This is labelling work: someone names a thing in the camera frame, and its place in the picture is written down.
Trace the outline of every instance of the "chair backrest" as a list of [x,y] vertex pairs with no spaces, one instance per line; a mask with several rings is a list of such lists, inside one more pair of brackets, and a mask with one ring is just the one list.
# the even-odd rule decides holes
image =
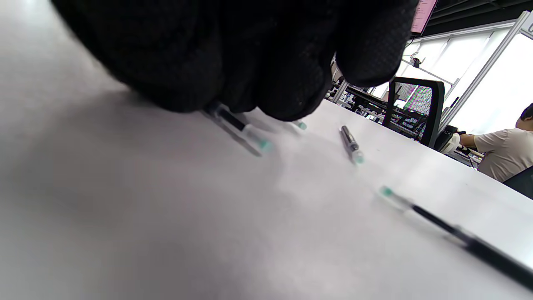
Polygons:
[[[433,148],[444,103],[444,83],[395,77],[389,91],[394,93],[389,93],[383,126]],[[394,106],[395,94],[405,102],[403,108]]]
[[503,182],[504,185],[512,188],[520,194],[533,199],[533,167],[516,174]]

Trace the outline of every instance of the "person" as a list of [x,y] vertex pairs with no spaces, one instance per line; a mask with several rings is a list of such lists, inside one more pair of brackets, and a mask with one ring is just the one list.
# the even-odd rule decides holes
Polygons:
[[504,182],[533,165],[533,103],[518,120],[516,128],[485,135],[461,134],[461,145],[485,152],[478,171]]

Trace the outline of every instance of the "black pen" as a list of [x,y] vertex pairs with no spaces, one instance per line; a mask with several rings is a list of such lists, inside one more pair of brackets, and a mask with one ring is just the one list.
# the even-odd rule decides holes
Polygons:
[[460,227],[452,226],[429,211],[414,204],[410,200],[395,194],[390,188],[382,187],[381,193],[387,199],[391,199],[402,210],[412,209],[426,220],[442,228],[464,243],[464,249],[478,259],[490,264],[500,272],[508,275],[526,288],[533,291],[533,270],[518,262],[509,255],[503,253],[491,244],[479,239],[475,235],[468,234]]
[[242,123],[231,112],[227,111],[218,102],[213,102],[204,107],[204,111],[215,118],[217,121],[224,124],[229,130],[242,139],[251,142],[261,151],[268,151],[271,147],[270,142],[262,138],[260,134],[256,133],[250,124]]

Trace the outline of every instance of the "gloved hand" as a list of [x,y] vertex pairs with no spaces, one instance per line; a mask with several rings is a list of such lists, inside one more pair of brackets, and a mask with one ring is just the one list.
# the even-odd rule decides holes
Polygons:
[[357,86],[397,71],[418,0],[52,0],[87,49],[162,108],[312,113],[330,61]]

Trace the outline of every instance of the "table surface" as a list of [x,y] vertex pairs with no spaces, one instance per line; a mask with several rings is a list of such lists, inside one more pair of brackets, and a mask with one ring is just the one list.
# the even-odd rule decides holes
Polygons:
[[[254,111],[258,157],[105,75],[43,1],[0,2],[2,299],[531,299],[388,185],[533,266],[533,202],[324,101]],[[348,162],[348,125],[366,162]]]

